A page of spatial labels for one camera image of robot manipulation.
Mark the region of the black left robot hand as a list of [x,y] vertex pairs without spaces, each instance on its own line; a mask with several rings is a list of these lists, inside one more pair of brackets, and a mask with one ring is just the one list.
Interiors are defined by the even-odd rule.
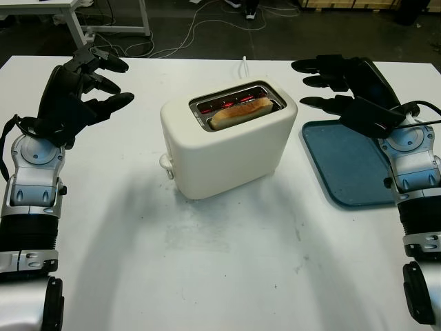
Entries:
[[103,69],[126,73],[129,65],[116,55],[87,44],[73,57],[52,71],[39,106],[38,118],[51,121],[59,130],[81,131],[107,121],[112,113],[134,100],[106,77],[96,73]]

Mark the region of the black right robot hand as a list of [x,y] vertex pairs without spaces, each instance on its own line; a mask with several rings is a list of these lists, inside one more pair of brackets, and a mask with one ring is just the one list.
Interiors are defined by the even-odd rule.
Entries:
[[334,92],[350,91],[354,97],[362,97],[386,109],[400,105],[389,82],[366,57],[318,55],[314,59],[295,61],[291,67],[296,72],[308,74],[303,82],[309,87],[330,88]]

